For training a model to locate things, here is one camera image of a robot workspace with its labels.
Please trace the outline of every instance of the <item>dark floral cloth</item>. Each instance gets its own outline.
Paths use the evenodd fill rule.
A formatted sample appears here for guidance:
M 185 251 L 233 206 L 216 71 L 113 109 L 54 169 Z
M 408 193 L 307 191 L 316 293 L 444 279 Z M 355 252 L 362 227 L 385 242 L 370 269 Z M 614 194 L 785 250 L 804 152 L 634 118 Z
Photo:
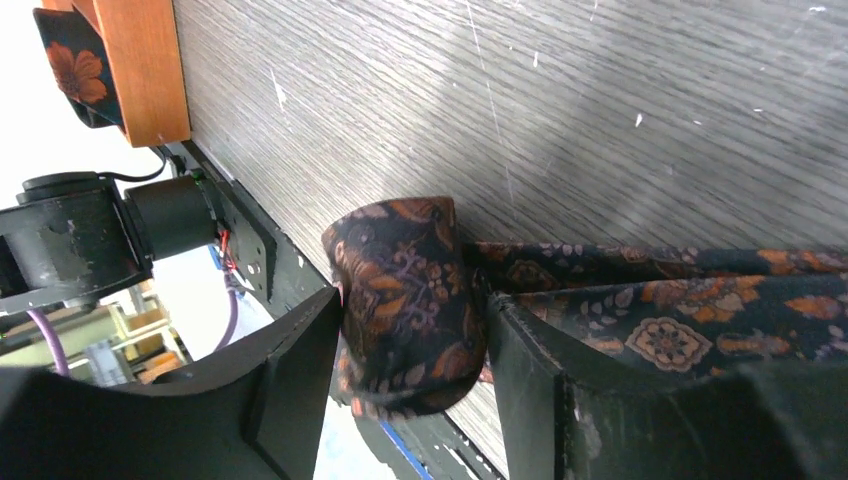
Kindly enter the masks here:
M 103 40 L 78 11 L 36 8 L 33 17 L 56 85 L 90 128 L 123 125 Z
M 356 415 L 435 413 L 475 380 L 492 382 L 483 291 L 512 294 L 595 350 L 681 381 L 741 362 L 848 358 L 841 252 L 460 245 L 444 197 L 363 207 L 322 240 L 345 292 L 338 369 Z

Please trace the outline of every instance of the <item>wooden table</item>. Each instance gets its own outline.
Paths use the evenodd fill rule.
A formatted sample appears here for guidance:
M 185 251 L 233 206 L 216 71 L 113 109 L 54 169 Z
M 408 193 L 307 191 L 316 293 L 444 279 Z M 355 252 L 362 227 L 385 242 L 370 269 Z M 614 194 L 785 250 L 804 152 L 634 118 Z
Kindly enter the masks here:
M 467 238 L 844 245 L 835 0 L 175 0 L 194 141 L 325 275 L 365 203 Z M 494 396 L 451 417 L 505 465 Z

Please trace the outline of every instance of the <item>white floor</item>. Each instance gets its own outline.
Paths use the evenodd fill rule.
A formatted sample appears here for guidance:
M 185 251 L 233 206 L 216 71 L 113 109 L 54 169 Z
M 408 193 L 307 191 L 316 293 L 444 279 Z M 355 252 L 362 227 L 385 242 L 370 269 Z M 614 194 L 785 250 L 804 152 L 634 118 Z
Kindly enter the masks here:
M 17 204 L 15 195 L 29 178 L 74 170 L 112 170 L 143 175 L 159 167 L 148 149 L 132 149 L 115 128 L 83 126 L 56 88 L 31 10 L 39 1 L 0 4 L 0 115 L 4 172 L 0 175 L 0 208 Z M 157 263 L 157 290 L 194 358 L 212 351 L 227 321 L 223 284 L 207 250 L 199 249 Z M 249 313 L 245 305 L 234 339 L 270 321 L 264 311 Z M 316 479 L 394 478 L 362 440 L 350 411 L 328 402 L 319 447 Z

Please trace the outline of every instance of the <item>orange wooden box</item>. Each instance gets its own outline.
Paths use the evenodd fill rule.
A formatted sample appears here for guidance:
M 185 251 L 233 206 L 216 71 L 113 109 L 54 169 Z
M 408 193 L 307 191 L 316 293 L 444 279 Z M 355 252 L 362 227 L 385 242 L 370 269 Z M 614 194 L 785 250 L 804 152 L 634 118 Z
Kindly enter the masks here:
M 103 38 L 124 135 L 133 147 L 191 138 L 185 83 L 171 0 L 42 0 L 76 7 Z

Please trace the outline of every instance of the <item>floral fabric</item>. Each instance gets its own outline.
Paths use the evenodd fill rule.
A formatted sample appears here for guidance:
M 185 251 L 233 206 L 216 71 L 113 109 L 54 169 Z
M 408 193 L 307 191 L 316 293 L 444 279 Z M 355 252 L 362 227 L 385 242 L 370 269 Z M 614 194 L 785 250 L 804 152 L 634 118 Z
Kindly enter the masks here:
M 685 381 L 742 362 L 848 358 L 848 255 L 564 243 L 460 245 L 449 198 L 363 207 L 322 238 L 343 285 L 337 365 L 354 414 L 443 411 L 484 366 L 501 291 L 633 368 Z
M 77 11 L 36 8 L 33 16 L 56 85 L 79 119 L 91 128 L 123 125 L 100 35 Z

